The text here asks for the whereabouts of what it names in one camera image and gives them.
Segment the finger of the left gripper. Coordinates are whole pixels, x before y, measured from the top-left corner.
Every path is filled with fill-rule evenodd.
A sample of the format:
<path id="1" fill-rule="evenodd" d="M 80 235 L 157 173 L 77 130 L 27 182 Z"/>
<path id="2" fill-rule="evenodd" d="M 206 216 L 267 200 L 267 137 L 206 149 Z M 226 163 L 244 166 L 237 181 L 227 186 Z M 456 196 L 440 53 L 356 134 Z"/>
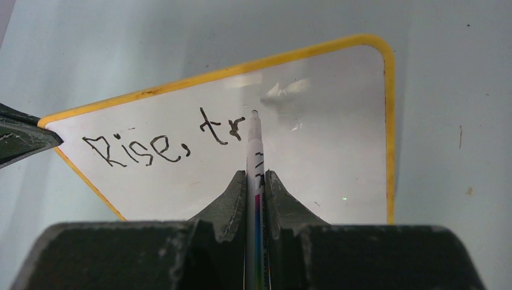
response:
<path id="1" fill-rule="evenodd" d="M 57 147 L 63 140 L 54 132 L 22 123 L 1 122 L 1 168 Z"/>
<path id="2" fill-rule="evenodd" d="M 23 122 L 26 124 L 30 124 L 32 126 L 37 126 L 37 124 L 40 120 L 39 117 L 30 115 L 30 114 L 26 114 L 21 111 L 17 111 L 17 110 L 15 110 L 9 106 L 6 106 L 2 103 L 0 103 L 0 111 L 1 111 L 2 117 L 11 118 L 13 120 L 20 121 L 20 122 Z"/>

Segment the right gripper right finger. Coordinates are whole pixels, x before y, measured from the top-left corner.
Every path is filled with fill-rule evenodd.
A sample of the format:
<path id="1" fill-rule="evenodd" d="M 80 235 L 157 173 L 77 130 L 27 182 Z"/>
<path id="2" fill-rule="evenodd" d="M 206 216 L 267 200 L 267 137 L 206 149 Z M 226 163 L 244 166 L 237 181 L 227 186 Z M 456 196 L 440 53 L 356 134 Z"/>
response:
<path id="1" fill-rule="evenodd" d="M 484 289 L 468 251 L 437 225 L 331 225 L 266 172 L 272 289 Z"/>

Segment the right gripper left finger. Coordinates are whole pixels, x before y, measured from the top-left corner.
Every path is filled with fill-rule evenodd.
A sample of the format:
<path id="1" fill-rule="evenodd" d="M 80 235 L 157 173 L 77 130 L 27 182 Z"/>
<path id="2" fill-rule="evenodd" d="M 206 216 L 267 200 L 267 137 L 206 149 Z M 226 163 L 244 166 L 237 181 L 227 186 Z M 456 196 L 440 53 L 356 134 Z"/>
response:
<path id="1" fill-rule="evenodd" d="M 186 221 L 71 222 L 35 241 L 12 289 L 243 289 L 246 174 Z"/>

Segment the black whiteboard marker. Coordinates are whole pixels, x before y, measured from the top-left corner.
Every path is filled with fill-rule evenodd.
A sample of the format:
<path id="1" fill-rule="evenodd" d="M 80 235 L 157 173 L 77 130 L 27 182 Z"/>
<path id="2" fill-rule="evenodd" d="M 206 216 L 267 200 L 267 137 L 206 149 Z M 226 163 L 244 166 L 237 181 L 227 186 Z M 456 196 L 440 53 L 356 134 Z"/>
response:
<path id="1" fill-rule="evenodd" d="M 245 288 L 267 289 L 264 221 L 264 150 L 261 120 L 253 110 L 249 119 L 246 156 L 246 254 Z"/>

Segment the yellow framed whiteboard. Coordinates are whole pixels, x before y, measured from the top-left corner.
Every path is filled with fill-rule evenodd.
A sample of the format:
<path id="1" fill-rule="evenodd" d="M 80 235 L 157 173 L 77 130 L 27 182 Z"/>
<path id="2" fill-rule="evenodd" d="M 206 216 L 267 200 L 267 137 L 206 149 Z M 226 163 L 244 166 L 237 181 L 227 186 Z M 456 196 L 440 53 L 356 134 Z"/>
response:
<path id="1" fill-rule="evenodd" d="M 394 218 L 395 62 L 358 34 L 43 117 L 56 152 L 120 218 L 182 220 L 246 167 L 252 111 L 264 168 L 332 224 Z"/>

